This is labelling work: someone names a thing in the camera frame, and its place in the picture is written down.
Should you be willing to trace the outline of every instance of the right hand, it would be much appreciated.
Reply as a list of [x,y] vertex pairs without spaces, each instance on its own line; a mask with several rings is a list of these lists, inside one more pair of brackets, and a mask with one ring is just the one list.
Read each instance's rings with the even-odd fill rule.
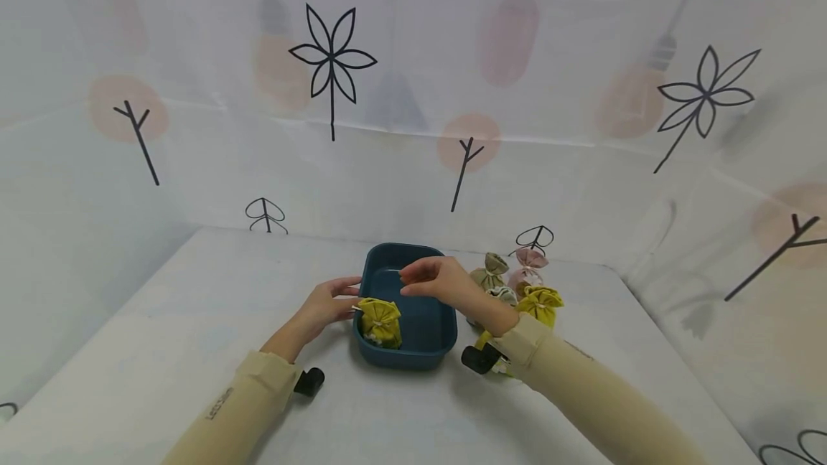
[[430,296],[477,320],[499,337],[519,321],[510,306],[485,292],[472,280],[456,258],[426,257],[399,271],[405,285],[402,296]]

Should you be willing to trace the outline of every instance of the blue plastic tray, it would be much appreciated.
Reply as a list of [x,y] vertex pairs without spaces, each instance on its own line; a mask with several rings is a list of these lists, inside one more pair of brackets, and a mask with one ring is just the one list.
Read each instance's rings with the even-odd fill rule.
[[381,349],[360,333],[361,313],[353,319],[353,333],[365,361],[377,367],[431,370],[457,343],[457,313],[434,298],[402,296],[399,270],[423,257],[442,256],[439,250],[413,244],[383,243],[368,252],[360,296],[396,302],[401,312],[402,346]]

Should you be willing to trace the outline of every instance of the white tabletop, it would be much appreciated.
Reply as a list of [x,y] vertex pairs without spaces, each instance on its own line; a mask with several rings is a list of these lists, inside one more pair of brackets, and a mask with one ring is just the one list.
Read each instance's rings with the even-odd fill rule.
[[[360,275],[373,245],[201,229],[0,431],[0,463],[157,464],[235,367],[320,281]],[[446,252],[468,269],[473,253]],[[608,268],[551,262],[566,306],[556,331],[620,373],[689,433],[710,464],[757,464],[746,443]],[[515,379],[460,363],[434,372],[363,362],[350,325],[299,363],[327,379],[295,398],[260,464],[607,464],[555,407]]]

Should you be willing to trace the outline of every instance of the drawstring bag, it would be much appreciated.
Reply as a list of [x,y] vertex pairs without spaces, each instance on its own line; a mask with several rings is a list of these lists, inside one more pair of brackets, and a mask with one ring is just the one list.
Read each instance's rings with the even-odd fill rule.
[[[564,306],[564,300],[560,297],[560,293],[546,286],[526,286],[523,290],[526,296],[517,303],[517,312],[527,313],[532,318],[539,320],[540,323],[554,328],[554,322],[556,321],[555,309]],[[474,344],[474,348],[482,350],[492,337],[491,333],[486,330],[480,335],[477,343]],[[494,367],[491,367],[491,371],[513,377],[513,373],[508,369],[508,362],[502,357],[500,361],[495,363]]]
[[382,349],[402,346],[402,332],[399,329],[401,313],[396,303],[365,298],[358,303],[358,308],[363,312],[359,325],[365,341]]
[[555,309],[564,306],[560,293],[548,286],[527,286],[523,288],[525,297],[517,304],[517,312],[527,313],[540,323],[554,328]]
[[522,268],[511,273],[511,277],[508,279],[508,287],[519,294],[518,284],[520,282],[528,282],[529,286],[542,286],[543,277],[537,273],[537,270],[548,265],[548,259],[532,248],[519,248],[516,257]]
[[470,277],[477,282],[483,291],[504,286],[505,282],[501,276],[508,271],[508,264],[496,253],[485,254],[485,268],[477,268],[470,273]]
[[[519,298],[517,298],[517,293],[514,292],[511,287],[508,286],[497,286],[493,289],[486,291],[491,296],[494,296],[497,300],[507,303],[508,306],[516,307]],[[482,325],[475,322],[473,319],[466,316],[466,320],[469,324],[473,327],[477,327],[478,329],[482,329]]]

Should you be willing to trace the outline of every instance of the beige sleeve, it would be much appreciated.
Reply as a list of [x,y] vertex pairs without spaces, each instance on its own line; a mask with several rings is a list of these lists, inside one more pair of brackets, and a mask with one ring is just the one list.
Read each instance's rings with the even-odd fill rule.
[[270,353],[250,352],[235,378],[184,432],[162,465],[240,465],[282,412],[301,370]]
[[491,340],[615,465],[703,465],[700,450],[639,391],[531,316]]

